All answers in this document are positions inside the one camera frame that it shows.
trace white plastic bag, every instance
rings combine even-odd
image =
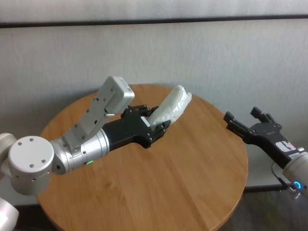
[[[186,93],[181,85],[177,85],[165,98],[162,104],[147,118],[150,126],[154,128],[167,120],[175,122],[184,112],[188,103],[192,100],[192,94]]]

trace cable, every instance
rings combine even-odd
[[[273,164],[271,165],[271,172],[273,173],[273,175],[277,178],[277,180],[287,189],[289,188],[289,185],[281,178],[278,177],[277,174],[274,171],[274,165],[276,164],[276,162],[273,162]]]

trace robotic hand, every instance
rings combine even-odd
[[[270,114],[262,113],[257,107],[254,107],[250,114],[261,123],[248,128],[227,112],[224,116],[224,120],[228,123],[227,129],[241,137],[245,143],[263,149],[283,169],[282,173],[292,183],[291,187],[276,177],[288,187],[288,191],[295,199],[300,193],[308,197],[308,153],[302,147],[294,147],[281,135],[281,125],[276,123]]]
[[[129,106],[133,98],[134,92],[123,78],[109,77],[91,107],[63,137],[52,141],[38,136],[16,140],[12,134],[0,134],[0,179],[5,174],[17,192],[35,195],[48,187],[51,172],[68,173],[132,142],[149,148],[163,137],[171,121],[159,113],[164,121],[150,124],[147,117],[158,107]],[[109,117],[121,112],[120,119],[107,123]],[[0,198],[0,231],[11,231],[17,217],[18,211]]]

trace round wooden table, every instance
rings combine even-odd
[[[159,105],[171,88],[132,85],[131,105]],[[60,112],[42,137],[61,137],[94,94]],[[129,144],[66,175],[52,175],[37,199],[64,231],[217,230],[241,198],[247,154],[223,114],[193,96],[184,114],[151,148]]]

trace blue indicator light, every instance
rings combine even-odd
[[[300,189],[302,187],[298,181],[294,181],[294,185],[296,185],[297,189]]]

